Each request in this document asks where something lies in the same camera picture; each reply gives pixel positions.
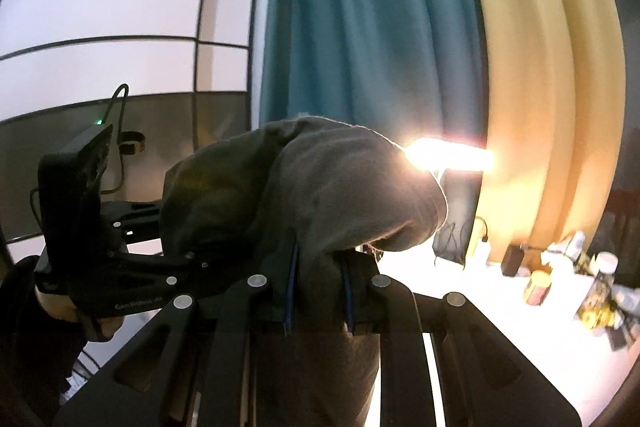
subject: gray cloth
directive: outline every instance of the gray cloth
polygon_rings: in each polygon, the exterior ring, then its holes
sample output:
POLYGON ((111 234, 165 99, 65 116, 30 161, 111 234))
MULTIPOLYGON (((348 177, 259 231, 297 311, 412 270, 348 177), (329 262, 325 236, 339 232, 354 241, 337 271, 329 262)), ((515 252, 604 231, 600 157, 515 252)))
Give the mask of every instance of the gray cloth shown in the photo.
POLYGON ((260 427, 362 425, 378 339, 344 327, 337 250, 401 251, 444 223, 429 172, 374 131, 318 117, 283 120, 199 150, 166 175, 165 255, 242 238, 268 259, 294 230, 300 245, 294 334, 258 345, 260 427))

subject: bright light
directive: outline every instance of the bright light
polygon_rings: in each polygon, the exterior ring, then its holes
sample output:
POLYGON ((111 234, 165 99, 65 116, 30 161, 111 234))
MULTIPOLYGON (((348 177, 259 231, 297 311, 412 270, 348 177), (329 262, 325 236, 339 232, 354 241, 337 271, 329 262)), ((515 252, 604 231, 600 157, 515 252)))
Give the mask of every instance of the bright light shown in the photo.
POLYGON ((419 138, 404 152, 411 163, 425 171, 487 171, 494 166, 494 154, 489 150, 436 138, 419 138))

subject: human hand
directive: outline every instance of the human hand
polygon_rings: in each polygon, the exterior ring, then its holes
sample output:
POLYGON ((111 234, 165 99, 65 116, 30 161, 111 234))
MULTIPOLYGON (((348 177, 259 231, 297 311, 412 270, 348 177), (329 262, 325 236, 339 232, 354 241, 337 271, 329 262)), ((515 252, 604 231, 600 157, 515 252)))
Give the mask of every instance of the human hand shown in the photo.
MULTIPOLYGON (((47 312, 47 315, 60 321, 78 322, 76 305, 67 295, 41 293, 37 287, 35 291, 36 298, 38 299, 41 308, 47 312)), ((110 339, 124 323, 124 317, 98 319, 98 323, 102 329, 102 334, 110 339)))

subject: round metal pivot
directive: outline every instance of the round metal pivot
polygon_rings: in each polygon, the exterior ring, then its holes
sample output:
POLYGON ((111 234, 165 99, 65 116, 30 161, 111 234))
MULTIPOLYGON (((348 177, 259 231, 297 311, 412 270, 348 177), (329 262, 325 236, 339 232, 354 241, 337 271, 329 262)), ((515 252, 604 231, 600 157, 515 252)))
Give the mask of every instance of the round metal pivot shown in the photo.
POLYGON ((261 273, 257 273, 247 279, 246 282, 252 288, 260 288, 260 286, 264 286, 265 284, 267 284, 267 278, 261 273))
POLYGON ((460 307, 466 302, 466 299, 465 296, 462 295, 462 293, 451 292, 449 295, 447 295, 447 302, 452 306, 460 307))
POLYGON ((174 299, 174 306, 178 310, 185 310, 193 304, 193 298, 190 295, 178 295, 174 299))
POLYGON ((373 286, 377 286, 378 288, 386 288, 391 284, 391 278, 388 275, 379 273, 378 275, 374 275, 371 278, 371 282, 373 286))

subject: person's arm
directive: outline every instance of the person's arm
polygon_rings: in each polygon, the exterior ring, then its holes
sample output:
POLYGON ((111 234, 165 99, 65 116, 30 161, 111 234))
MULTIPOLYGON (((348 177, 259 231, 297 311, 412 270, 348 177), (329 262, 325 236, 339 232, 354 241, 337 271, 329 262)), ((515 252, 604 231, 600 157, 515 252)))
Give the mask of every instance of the person's arm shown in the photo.
POLYGON ((0 364, 4 379, 10 380, 0 384, 17 391, 50 425, 86 337, 79 324, 54 319, 38 302, 37 260, 21 260, 0 285, 0 364))

